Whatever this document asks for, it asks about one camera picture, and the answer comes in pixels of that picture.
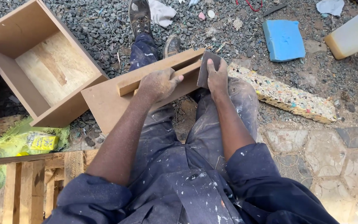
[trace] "navy blue coveralls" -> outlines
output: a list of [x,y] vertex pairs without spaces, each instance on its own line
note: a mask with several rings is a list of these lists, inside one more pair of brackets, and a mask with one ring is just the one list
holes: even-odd
[[[156,61],[153,39],[140,34],[132,46],[131,70]],[[230,78],[229,95],[255,139],[255,90]],[[226,163],[211,95],[202,90],[194,99],[196,123],[185,144],[173,130],[171,104],[149,113],[131,184],[81,174],[63,189],[44,223],[337,223],[305,186],[280,176],[265,144],[244,146]]]

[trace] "wire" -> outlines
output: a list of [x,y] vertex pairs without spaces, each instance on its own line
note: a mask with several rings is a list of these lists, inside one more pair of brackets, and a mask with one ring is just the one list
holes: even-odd
[[254,8],[252,8],[252,5],[248,2],[248,0],[246,0],[246,2],[248,3],[248,5],[251,7],[252,11],[254,12],[258,12],[259,10],[261,10],[261,8],[263,7],[263,0],[261,0],[261,7],[259,7],[259,9],[255,10]]

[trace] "open wooden box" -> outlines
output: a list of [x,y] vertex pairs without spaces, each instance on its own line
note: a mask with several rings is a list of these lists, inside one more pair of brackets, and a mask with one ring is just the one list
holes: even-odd
[[34,121],[62,128],[88,106],[81,90],[108,80],[41,0],[0,19],[0,74]]

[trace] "blue sponge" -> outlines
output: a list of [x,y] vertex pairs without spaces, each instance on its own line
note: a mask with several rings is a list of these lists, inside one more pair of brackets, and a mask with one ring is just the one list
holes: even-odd
[[283,62],[305,57],[298,24],[298,21],[289,20],[266,20],[262,24],[271,61]]

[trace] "shoe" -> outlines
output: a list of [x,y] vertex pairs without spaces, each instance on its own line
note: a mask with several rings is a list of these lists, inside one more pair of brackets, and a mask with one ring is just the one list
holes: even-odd
[[164,47],[164,58],[171,57],[180,52],[180,37],[172,34],[168,37]]
[[149,2],[147,0],[130,0],[128,8],[128,15],[131,20],[132,32],[135,39],[141,33],[148,33],[152,36]]

